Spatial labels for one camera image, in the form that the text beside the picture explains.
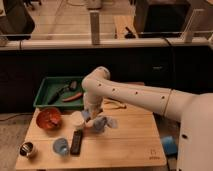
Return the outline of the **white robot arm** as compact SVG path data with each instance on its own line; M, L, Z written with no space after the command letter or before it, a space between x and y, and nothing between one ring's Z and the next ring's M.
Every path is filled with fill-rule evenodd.
M84 104L95 118L103 98L142 107L180 123L176 171L213 171L213 93L118 83L100 66L82 80Z

